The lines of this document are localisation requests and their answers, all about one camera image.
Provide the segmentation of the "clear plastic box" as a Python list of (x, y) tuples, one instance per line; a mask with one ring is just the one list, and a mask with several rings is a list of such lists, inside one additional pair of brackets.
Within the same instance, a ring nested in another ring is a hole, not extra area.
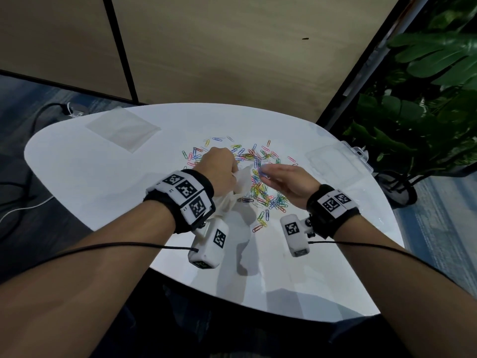
[(365, 147), (350, 146), (345, 141), (309, 151), (305, 157), (325, 183), (336, 188), (353, 186), (373, 174)]

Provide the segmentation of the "person's right forearm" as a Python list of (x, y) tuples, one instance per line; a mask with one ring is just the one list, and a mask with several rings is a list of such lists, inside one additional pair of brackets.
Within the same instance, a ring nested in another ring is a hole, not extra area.
[(414, 358), (477, 358), (477, 300), (405, 252), (363, 216), (334, 235), (381, 314)]

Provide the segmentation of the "person's right hand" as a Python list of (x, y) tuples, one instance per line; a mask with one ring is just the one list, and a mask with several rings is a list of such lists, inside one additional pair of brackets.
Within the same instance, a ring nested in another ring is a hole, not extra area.
[(295, 207), (307, 210), (309, 198), (319, 190), (321, 183), (305, 169), (284, 164), (266, 164), (259, 168), (261, 174), (284, 174), (283, 194)]

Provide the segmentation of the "person's left hand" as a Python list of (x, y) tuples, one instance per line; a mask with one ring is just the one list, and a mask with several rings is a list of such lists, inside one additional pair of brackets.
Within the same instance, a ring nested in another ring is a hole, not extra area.
[(215, 197), (223, 197), (235, 187), (236, 179), (231, 173), (229, 162), (231, 157), (235, 156), (229, 149), (213, 147), (193, 168), (209, 180)]

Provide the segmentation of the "clear plastic bag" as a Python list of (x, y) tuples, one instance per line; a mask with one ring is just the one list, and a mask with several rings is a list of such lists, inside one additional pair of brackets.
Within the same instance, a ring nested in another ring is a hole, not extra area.
[(236, 179), (234, 189), (223, 197), (214, 197), (216, 212), (214, 217), (225, 217), (239, 201), (245, 198), (252, 188), (253, 165), (239, 169), (233, 175)]
[(86, 128), (101, 138), (134, 153), (152, 136), (159, 126), (140, 118), (124, 108), (112, 109), (86, 124)]

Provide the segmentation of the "black metal frame post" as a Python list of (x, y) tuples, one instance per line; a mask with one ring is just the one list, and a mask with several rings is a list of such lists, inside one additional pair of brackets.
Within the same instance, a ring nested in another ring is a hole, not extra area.
[(382, 62), (388, 39), (404, 32), (428, 0), (398, 0), (316, 124), (330, 130)]

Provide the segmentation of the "green leafy plant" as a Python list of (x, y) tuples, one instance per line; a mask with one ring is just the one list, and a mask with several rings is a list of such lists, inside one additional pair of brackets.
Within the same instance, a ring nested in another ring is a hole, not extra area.
[(350, 105), (343, 137), (375, 173), (477, 163), (477, 0), (429, 0)]

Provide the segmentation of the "person's left forearm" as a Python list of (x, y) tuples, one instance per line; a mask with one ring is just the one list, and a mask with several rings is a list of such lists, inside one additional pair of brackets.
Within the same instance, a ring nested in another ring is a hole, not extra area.
[(0, 284), (0, 358), (89, 358), (157, 254), (80, 252)]

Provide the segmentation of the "person's dark trousers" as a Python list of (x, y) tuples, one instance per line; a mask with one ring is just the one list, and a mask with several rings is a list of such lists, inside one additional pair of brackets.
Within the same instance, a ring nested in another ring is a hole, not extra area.
[(413, 358), (380, 315), (337, 323), (211, 298), (148, 269), (90, 358)]

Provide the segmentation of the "black plant pot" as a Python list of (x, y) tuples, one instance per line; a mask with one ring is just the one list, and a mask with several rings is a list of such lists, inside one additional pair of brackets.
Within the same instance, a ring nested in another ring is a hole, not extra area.
[(406, 208), (417, 202), (417, 192), (404, 175), (385, 170), (376, 173), (374, 179), (393, 210)]

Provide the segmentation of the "black marker wristband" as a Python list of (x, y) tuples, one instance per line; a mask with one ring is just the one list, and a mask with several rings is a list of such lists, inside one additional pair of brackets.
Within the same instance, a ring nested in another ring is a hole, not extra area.
[(176, 170), (146, 190), (143, 201), (162, 203), (176, 223), (175, 234), (191, 232), (216, 212), (211, 182), (193, 169)]
[(313, 231), (323, 239), (333, 239), (345, 222), (354, 216), (361, 215), (353, 199), (327, 184), (321, 184), (319, 189), (309, 197), (306, 210), (310, 215), (309, 220)]

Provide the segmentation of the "pile of coloured paper clips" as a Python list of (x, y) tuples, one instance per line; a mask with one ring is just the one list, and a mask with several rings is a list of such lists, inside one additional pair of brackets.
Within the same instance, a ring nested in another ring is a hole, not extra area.
[(246, 141), (228, 135), (206, 137), (202, 144), (184, 148), (182, 150), (182, 156), (186, 162), (184, 167), (192, 168), (197, 165), (204, 154), (214, 146), (229, 149), (239, 169), (250, 166), (248, 180), (251, 182), (251, 187), (244, 192), (243, 197), (237, 198), (237, 205), (252, 208), (255, 213), (255, 220), (251, 223), (251, 232), (257, 233), (271, 227), (272, 219), (284, 215), (290, 207), (290, 202), (282, 193), (266, 186), (261, 181), (259, 168), (271, 164), (298, 166), (297, 161), (286, 151), (280, 152), (279, 147), (272, 145), (270, 139), (261, 137)]

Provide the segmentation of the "flat clear plastic bag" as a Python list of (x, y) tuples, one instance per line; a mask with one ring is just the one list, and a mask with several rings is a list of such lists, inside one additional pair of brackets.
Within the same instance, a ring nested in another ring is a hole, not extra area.
[(159, 126), (140, 118), (124, 108), (112, 109), (86, 124), (86, 128), (101, 138), (134, 153), (152, 136)]

